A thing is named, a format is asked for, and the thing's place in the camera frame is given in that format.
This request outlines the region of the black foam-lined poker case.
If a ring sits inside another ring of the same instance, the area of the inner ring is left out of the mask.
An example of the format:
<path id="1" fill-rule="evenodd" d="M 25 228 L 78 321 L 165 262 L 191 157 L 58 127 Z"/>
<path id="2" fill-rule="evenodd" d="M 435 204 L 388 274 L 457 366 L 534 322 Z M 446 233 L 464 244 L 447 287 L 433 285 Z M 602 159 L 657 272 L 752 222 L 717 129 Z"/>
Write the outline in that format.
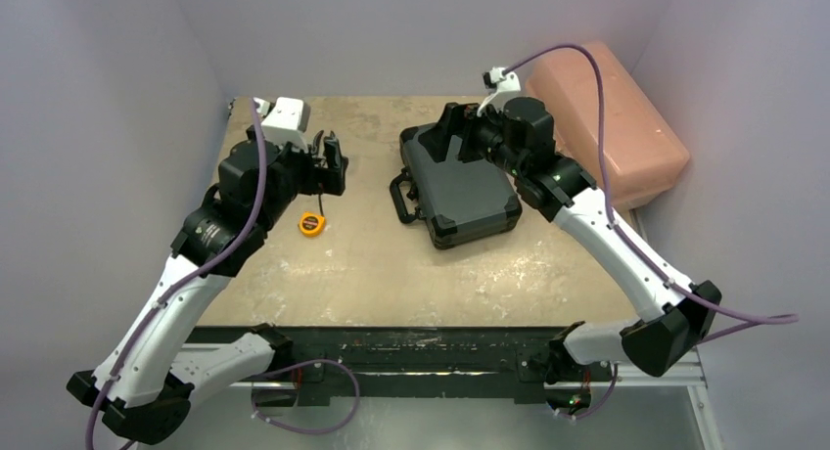
<path id="1" fill-rule="evenodd" d="M 513 230 L 523 207 L 506 174 L 485 160 L 456 159 L 461 144 L 457 136 L 450 140 L 446 160 L 433 161 L 418 140 L 429 128 L 413 126 L 399 134 L 403 167 L 389 185 L 398 220 L 424 222 L 437 249 Z"/>

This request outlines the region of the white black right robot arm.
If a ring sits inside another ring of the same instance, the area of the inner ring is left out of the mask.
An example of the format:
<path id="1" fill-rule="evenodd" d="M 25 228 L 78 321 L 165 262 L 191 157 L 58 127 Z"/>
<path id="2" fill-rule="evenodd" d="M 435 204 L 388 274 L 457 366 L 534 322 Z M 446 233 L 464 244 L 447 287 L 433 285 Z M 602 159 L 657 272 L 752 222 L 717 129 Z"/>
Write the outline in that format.
<path id="1" fill-rule="evenodd" d="M 500 111 L 447 103 L 421 140 L 436 161 L 485 160 L 512 177 L 520 199 L 581 244 L 632 305 L 636 317 L 628 323 L 577 322 L 555 337 L 549 364 L 557 376 L 571 379 L 587 364 L 607 361 L 660 377 L 707 336 L 722 294 L 659 257 L 591 174 L 556 150 L 553 131 L 544 104 L 519 97 Z"/>

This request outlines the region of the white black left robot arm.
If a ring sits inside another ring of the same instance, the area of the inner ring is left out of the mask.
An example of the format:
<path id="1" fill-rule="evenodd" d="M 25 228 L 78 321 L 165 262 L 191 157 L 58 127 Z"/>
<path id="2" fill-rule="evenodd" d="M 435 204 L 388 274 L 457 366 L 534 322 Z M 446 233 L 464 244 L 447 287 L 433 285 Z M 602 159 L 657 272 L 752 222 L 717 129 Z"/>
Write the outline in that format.
<path id="1" fill-rule="evenodd" d="M 179 353 L 214 299 L 262 248 L 299 195 L 341 195 L 348 160 L 334 133 L 309 146 L 250 137 L 217 168 L 218 179 L 172 242 L 161 278 L 139 317 L 97 368 L 73 374 L 68 392 L 129 443 L 155 445 L 190 411 L 237 381 L 286 377 L 293 343 L 261 324 L 196 359 Z"/>

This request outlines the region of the yellow tape measure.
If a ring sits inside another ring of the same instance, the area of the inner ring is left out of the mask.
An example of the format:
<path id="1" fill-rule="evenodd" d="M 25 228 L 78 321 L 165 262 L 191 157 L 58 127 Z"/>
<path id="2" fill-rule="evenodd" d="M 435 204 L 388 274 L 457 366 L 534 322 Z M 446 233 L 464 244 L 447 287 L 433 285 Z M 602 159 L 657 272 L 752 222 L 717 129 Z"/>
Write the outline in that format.
<path id="1" fill-rule="evenodd" d="M 307 238 L 316 238 L 326 228 L 327 218 L 323 205 L 323 194 L 316 195 L 317 209 L 315 211 L 304 211 L 298 222 L 300 232 Z"/>

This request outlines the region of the pink translucent plastic box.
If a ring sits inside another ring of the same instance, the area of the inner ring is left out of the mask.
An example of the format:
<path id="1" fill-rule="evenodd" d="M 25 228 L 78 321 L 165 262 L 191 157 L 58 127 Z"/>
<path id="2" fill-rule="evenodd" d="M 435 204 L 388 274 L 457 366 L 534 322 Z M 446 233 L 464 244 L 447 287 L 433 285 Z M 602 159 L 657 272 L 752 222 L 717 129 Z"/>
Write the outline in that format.
<path id="1" fill-rule="evenodd" d="M 644 206 L 673 188 L 690 154 L 630 73 L 602 42 L 583 47 L 596 60 L 604 92 L 604 155 L 612 205 Z M 573 49 L 534 62 L 525 90 L 554 117 L 560 153 L 602 183 L 598 154 L 598 93 L 587 58 Z"/>

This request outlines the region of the black metal base frame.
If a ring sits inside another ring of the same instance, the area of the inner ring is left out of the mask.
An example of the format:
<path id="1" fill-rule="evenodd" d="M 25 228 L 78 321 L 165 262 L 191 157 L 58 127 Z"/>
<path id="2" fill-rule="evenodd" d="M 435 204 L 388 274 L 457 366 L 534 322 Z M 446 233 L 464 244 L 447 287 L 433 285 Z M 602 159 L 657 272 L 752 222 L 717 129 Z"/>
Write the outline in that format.
<path id="1" fill-rule="evenodd" d="M 510 399 L 584 407 L 613 372 L 605 359 L 565 355 L 563 327 L 269 327 L 280 340 L 268 368 L 232 384 L 268 407 L 327 406 L 334 398 Z"/>

